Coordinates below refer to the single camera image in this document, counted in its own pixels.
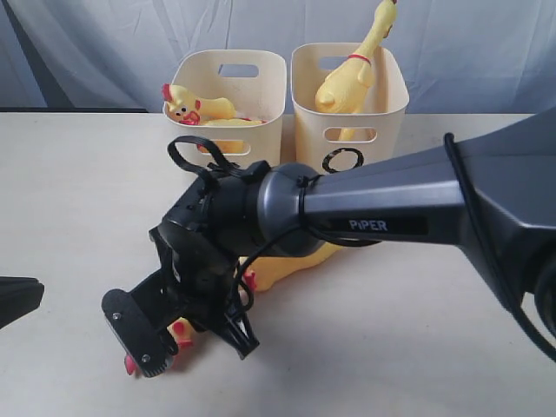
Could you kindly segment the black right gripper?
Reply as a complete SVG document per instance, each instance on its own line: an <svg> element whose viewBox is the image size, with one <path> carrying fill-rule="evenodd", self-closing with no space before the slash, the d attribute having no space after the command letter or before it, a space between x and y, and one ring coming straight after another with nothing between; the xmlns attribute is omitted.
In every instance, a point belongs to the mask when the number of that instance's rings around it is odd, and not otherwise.
<svg viewBox="0 0 556 417"><path fill-rule="evenodd" d="M239 259L264 244L257 198L270 167L226 163L190 170L194 182L149 232L161 266L130 294L157 329L184 318L245 360L260 342L240 296L246 285Z"/></svg>

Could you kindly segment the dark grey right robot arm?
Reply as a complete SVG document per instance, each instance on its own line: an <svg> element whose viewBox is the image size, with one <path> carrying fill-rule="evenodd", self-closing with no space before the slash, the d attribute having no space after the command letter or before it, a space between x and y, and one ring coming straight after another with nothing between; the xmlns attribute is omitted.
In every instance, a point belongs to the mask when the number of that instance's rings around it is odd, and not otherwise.
<svg viewBox="0 0 556 417"><path fill-rule="evenodd" d="M485 136L321 175L309 166L243 169L211 141L178 137L173 162L196 180L150 234L160 269L133 290L137 359L168 359L167 326L183 317L234 347L258 344L239 290L260 256L303 257L323 243L425 242L459 248L502 307L547 356L554 346L526 317L533 293L555 327L555 112Z"/></svg>

